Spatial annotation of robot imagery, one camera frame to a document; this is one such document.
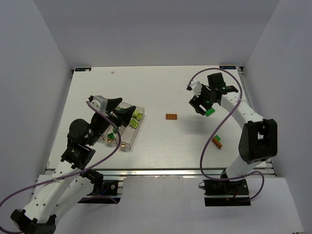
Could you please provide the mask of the pale green curved lego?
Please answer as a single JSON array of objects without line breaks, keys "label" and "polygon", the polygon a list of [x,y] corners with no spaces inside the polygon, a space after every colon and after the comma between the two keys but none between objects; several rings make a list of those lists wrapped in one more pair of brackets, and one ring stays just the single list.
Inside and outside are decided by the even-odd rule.
[{"label": "pale green curved lego", "polygon": [[139,110],[135,110],[132,114],[132,117],[137,117],[138,115],[141,115],[141,112]]}]

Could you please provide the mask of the lime green square lego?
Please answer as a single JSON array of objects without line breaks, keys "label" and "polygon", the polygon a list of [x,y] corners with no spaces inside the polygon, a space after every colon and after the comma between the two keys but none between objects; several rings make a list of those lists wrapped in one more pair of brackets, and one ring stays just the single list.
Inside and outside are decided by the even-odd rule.
[{"label": "lime green square lego", "polygon": [[137,115],[136,115],[136,119],[137,120],[140,120],[142,118],[142,113],[138,113]]}]

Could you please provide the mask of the dark green square lego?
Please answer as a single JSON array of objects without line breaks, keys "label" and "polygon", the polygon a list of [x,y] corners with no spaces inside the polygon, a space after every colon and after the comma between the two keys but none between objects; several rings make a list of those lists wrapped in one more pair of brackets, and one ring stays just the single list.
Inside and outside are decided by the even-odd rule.
[{"label": "dark green square lego", "polygon": [[209,116],[211,116],[214,113],[215,113],[215,109],[214,108],[210,108],[210,109],[206,110],[205,116],[209,117]]}]

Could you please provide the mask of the dark green sloped lego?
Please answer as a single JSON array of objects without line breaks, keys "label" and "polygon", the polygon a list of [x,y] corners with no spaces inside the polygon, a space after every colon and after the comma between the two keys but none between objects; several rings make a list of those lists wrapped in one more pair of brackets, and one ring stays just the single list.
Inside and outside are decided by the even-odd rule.
[{"label": "dark green sloped lego", "polygon": [[114,136],[113,133],[109,133],[109,134],[107,135],[107,137],[108,137],[109,139],[115,139],[115,136]]}]

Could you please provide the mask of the orange lego plate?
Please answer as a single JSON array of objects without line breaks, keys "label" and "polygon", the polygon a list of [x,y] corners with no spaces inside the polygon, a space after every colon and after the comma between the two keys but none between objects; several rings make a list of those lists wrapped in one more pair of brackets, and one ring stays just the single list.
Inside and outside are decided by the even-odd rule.
[{"label": "orange lego plate", "polygon": [[166,114],[165,119],[166,120],[177,120],[177,114]]}]

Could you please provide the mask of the orange long lego brick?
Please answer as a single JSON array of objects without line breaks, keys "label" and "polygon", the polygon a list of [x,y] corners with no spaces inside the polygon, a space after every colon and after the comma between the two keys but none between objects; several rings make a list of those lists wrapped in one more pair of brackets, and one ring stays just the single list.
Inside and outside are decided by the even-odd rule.
[{"label": "orange long lego brick", "polygon": [[214,145],[218,148],[221,149],[222,148],[222,144],[220,143],[220,141],[218,139],[216,139],[215,137],[212,138],[212,142],[214,143]]}]

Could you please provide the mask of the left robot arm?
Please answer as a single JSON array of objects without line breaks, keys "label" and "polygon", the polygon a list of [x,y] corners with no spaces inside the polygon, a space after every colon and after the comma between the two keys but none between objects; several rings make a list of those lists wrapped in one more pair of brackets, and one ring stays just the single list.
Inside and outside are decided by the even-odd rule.
[{"label": "left robot arm", "polygon": [[67,148],[54,170],[50,182],[35,198],[10,216],[24,234],[52,234],[57,222],[87,195],[98,195],[103,189],[103,175],[87,165],[95,154],[91,147],[112,126],[118,131],[127,127],[135,106],[117,109],[122,98],[90,96],[86,103],[95,112],[91,122],[79,118],[69,126]]}]

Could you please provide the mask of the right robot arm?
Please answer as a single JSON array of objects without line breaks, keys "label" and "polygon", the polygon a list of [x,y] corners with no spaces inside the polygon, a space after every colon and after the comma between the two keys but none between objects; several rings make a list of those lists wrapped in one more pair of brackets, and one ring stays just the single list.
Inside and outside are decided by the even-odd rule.
[{"label": "right robot arm", "polygon": [[194,96],[189,104],[202,116],[205,116],[215,103],[228,111],[208,142],[212,141],[229,117],[233,117],[240,126],[242,132],[238,144],[238,156],[222,172],[220,178],[222,181],[239,181],[252,174],[252,170],[257,165],[277,155],[277,122],[274,119],[265,119],[254,111],[243,100],[241,85],[226,85],[223,73],[224,70],[218,69],[218,73],[209,75],[208,85],[191,78],[187,90],[193,91]]}]

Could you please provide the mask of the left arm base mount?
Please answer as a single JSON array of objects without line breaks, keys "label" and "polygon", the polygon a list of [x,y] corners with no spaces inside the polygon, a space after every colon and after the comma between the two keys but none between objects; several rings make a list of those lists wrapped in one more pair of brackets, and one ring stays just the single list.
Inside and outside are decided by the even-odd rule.
[{"label": "left arm base mount", "polygon": [[81,204],[118,204],[123,193],[123,178],[105,177],[103,182],[82,198]]}]

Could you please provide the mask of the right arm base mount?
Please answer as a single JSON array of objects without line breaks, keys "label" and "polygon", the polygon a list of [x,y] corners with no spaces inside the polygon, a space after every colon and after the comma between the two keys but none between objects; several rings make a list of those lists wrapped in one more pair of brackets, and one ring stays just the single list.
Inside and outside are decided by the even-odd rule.
[{"label": "right arm base mount", "polygon": [[206,207],[251,206],[245,179],[240,181],[203,180],[199,188],[204,190]]}]

